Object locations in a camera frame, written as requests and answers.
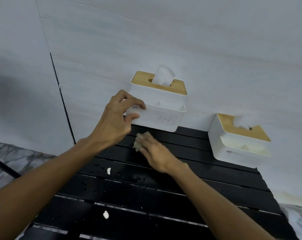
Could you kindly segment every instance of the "black slatted table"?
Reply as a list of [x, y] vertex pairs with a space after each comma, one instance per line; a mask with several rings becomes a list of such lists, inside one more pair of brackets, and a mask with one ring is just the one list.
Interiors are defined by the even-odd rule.
[[272, 236], [297, 239], [258, 170], [216, 160], [207, 132], [141, 126], [72, 177], [22, 239], [215, 239], [175, 181], [132, 149], [135, 135], [146, 131]]

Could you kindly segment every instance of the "forearm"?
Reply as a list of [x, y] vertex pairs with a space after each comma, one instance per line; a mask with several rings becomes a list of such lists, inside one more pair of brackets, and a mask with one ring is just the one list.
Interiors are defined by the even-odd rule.
[[198, 178], [187, 164], [176, 161], [168, 173], [194, 204], [217, 239], [274, 240], [237, 206]]
[[0, 239], [14, 239], [57, 191], [93, 157], [85, 143], [0, 189]]

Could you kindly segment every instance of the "tissue box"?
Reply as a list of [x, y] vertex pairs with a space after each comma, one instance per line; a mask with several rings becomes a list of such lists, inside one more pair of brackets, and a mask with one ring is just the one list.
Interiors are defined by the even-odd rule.
[[267, 149], [270, 138], [260, 125], [252, 130], [235, 127], [234, 116], [218, 113], [209, 129], [213, 156], [229, 163], [256, 168], [271, 156]]
[[132, 106], [126, 114], [140, 115], [132, 124], [175, 132], [186, 111], [187, 91], [184, 82], [174, 79], [171, 86], [162, 86], [152, 83], [154, 76], [155, 74], [142, 71], [137, 71], [134, 75], [129, 93], [142, 99], [146, 109]]

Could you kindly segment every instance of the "person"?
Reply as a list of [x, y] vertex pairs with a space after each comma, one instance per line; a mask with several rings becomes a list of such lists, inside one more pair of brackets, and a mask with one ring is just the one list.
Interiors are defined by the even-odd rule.
[[[120, 90], [106, 105], [88, 137], [0, 189], [0, 239], [14, 239], [79, 169], [131, 131], [131, 122], [139, 115], [133, 113], [123, 117], [123, 114], [133, 105], [146, 108], [142, 100]], [[274, 239], [150, 134], [138, 142], [149, 164], [173, 177], [217, 239]]]

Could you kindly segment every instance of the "marble floor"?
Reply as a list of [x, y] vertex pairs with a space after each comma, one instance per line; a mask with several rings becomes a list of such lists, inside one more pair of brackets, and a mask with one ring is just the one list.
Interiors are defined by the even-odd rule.
[[[0, 143], [0, 160], [20, 174], [25, 174], [54, 157], [53, 155]], [[12, 180], [13, 178], [10, 175], [0, 169], [0, 188]], [[302, 207], [289, 204], [280, 204], [280, 207], [288, 217], [289, 223], [292, 225], [298, 238], [302, 240]]]

